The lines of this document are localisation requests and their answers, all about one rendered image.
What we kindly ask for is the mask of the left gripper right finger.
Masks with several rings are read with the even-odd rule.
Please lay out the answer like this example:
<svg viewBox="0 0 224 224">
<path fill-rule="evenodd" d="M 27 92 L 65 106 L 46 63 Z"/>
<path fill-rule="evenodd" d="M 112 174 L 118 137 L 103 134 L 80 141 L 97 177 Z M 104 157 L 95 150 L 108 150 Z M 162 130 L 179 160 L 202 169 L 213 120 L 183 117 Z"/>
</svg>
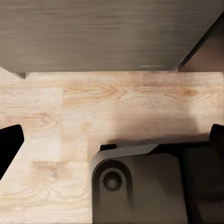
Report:
<svg viewBox="0 0 224 224">
<path fill-rule="evenodd" d="M 224 162 L 224 126 L 214 124 L 210 132 L 209 141 Z"/>
</svg>

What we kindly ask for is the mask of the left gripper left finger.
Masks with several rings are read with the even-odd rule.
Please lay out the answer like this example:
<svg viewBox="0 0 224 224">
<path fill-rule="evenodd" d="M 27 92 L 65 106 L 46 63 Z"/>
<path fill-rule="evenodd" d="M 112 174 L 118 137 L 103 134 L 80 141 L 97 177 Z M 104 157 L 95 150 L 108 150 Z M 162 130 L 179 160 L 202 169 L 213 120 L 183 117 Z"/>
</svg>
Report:
<svg viewBox="0 0 224 224">
<path fill-rule="evenodd" d="M 20 124 L 0 129 L 0 180 L 24 142 Z"/>
</svg>

